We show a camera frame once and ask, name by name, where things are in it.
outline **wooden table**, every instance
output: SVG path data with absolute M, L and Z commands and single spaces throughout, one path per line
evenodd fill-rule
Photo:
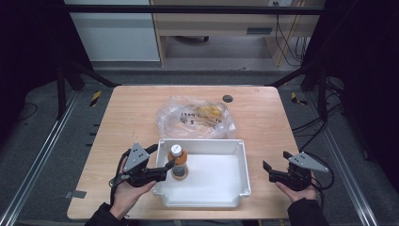
M 268 182 L 263 160 L 274 170 L 286 171 L 288 161 L 283 151 L 297 153 L 294 136 L 282 106 L 279 93 L 270 87 L 220 86 L 121 86 L 115 88 L 94 140 L 76 190 L 86 191 L 84 199 L 73 198 L 69 218 L 90 218 L 103 202 L 109 203 L 108 181 L 115 175 L 120 156 L 137 141 L 148 147 L 158 143 L 155 123 L 157 110 L 168 96 L 193 96 L 211 102 L 223 102 L 224 95 L 233 101 L 225 103 L 237 127 L 236 138 L 245 141 L 247 167 L 252 193 L 238 207 L 168 208 L 160 197 L 144 194 L 129 212 L 138 219 L 262 219 L 288 218 L 288 198 Z M 155 166 L 157 152 L 148 167 Z

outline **black curtain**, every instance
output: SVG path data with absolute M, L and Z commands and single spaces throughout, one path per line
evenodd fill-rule
M 74 60 L 92 69 L 70 14 L 40 8 L 62 0 L 1 0 L 0 142 L 24 108 L 26 94 L 56 80 L 56 69 Z
M 306 63 L 337 24 L 333 20 L 319 21 Z M 399 1 L 357 1 L 323 53 L 321 65 L 328 75 L 343 80 L 343 103 L 364 151 L 399 191 Z

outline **bottle cap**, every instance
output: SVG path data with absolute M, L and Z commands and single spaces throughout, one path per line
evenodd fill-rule
M 173 157 L 180 157 L 182 155 L 182 147 L 179 144 L 175 144 L 170 149 Z

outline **black sleeve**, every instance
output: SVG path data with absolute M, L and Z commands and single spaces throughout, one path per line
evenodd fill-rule
M 110 212 L 111 206 L 103 203 L 99 209 L 94 213 L 93 217 L 86 222 L 85 226 L 126 226 L 128 221 L 117 220 Z
M 292 226 L 327 226 L 329 225 L 316 200 L 302 199 L 293 202 L 288 208 Z

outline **tape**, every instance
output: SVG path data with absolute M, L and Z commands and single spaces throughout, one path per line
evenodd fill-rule
M 96 91 L 93 95 L 93 99 L 90 102 L 90 106 L 95 106 L 97 104 L 97 101 L 99 100 L 101 95 L 100 91 Z
M 72 198 L 84 199 L 86 194 L 87 194 L 86 191 L 79 191 L 79 190 L 67 191 L 64 194 L 64 198 L 67 198 L 67 199 L 70 199 L 70 200 Z
M 296 98 L 296 94 L 294 92 L 291 93 L 291 101 L 293 103 L 298 103 L 300 105 L 308 105 L 307 101 L 298 101 L 298 99 Z

